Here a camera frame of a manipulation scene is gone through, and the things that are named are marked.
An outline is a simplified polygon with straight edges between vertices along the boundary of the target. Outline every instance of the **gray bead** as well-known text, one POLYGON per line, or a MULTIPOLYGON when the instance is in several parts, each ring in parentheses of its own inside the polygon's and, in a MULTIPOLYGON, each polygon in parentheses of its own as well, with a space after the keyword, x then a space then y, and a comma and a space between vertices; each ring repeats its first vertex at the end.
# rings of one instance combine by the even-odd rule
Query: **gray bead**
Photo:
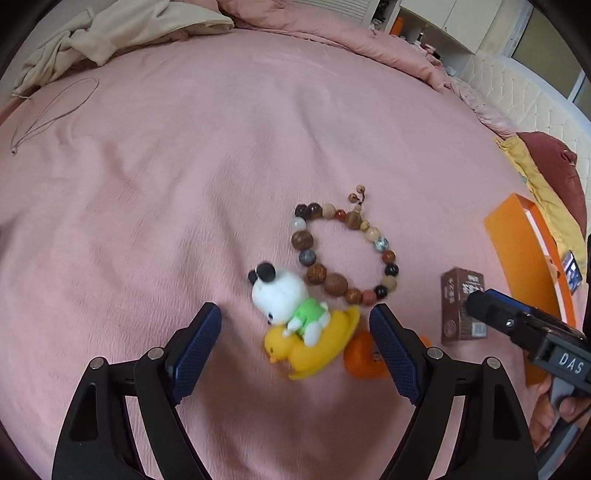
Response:
POLYGON ((299 256, 300 263, 305 267, 309 267, 310 265, 314 265, 316 263, 316 252, 311 248, 307 250, 302 250, 299 256))
POLYGON ((390 248, 390 242, 384 236, 381 236, 374 242, 374 247, 378 252, 385 252, 390 248))

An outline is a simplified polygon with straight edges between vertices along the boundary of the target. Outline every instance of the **orange toy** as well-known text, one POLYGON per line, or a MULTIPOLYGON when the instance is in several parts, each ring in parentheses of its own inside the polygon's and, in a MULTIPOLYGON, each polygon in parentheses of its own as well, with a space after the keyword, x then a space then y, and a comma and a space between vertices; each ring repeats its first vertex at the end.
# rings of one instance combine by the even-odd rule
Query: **orange toy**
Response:
MULTIPOLYGON (((419 337, 426 347, 431 342, 426 337, 419 337)), ((374 344, 374 339, 369 332, 361 332, 355 335, 344 353, 345 368, 347 372, 357 378, 389 378, 390 373, 384 359, 379 354, 374 344)))

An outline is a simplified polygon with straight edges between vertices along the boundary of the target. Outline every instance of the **window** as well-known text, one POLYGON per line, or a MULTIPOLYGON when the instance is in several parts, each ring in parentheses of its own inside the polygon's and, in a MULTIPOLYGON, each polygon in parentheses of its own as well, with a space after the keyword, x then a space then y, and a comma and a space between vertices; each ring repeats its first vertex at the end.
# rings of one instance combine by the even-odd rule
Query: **window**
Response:
POLYGON ((532 10, 512 57, 542 77, 591 120, 589 79, 569 46, 539 10, 532 10))

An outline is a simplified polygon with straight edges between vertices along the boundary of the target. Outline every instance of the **black ear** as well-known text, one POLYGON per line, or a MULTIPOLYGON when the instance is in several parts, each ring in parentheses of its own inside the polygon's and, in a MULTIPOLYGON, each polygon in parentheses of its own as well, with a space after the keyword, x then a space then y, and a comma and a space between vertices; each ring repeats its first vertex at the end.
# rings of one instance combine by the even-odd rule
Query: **black ear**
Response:
POLYGON ((261 281, 265 283, 272 282, 275 280, 275 276, 277 273, 275 272, 275 267, 268 262, 263 262, 259 264, 256 268, 256 274, 261 279, 261 281))
POLYGON ((255 284, 257 278, 258 275, 256 274, 256 272, 254 270, 250 270, 250 272, 248 273, 248 281, 251 283, 251 285, 255 284))

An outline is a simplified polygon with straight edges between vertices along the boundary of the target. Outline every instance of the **pink duvet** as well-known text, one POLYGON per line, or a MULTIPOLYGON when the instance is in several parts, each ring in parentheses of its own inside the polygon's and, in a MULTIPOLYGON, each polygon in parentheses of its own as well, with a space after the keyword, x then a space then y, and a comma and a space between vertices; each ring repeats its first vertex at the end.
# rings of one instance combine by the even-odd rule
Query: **pink duvet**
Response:
POLYGON ((324 8, 292 0, 217 0, 220 8, 234 17, 237 26, 314 40, 346 48, 389 67, 423 80, 442 91, 449 77, 441 62, 384 32, 361 28, 359 23, 324 8))
MULTIPOLYGON (((340 358, 309 380, 284 378, 262 351, 267 323, 246 275, 263 259, 302 273, 290 245, 295 205, 346 207, 363 183, 365 215, 401 270, 387 304, 438 344, 441 273, 471 268, 507 291, 483 219, 527 191, 491 132, 452 92, 346 50, 247 30, 145 48, 61 79, 33 96, 21 128, 88 75, 100 80, 88 102, 16 155, 24 105, 0 127, 0 419, 24 457, 50 478, 94 356, 138 358, 213 301, 222 333, 178 408, 212 478, 378 479, 410 403, 390 380, 353 379, 340 358)), ((360 233, 338 222, 311 231, 330 270, 361 288, 379 281, 379 256, 360 233)), ((529 415, 521 352, 506 338, 491 332, 446 350, 467 361, 498 356, 529 415)), ((131 414, 147 474, 159 478, 133 403, 131 414)))

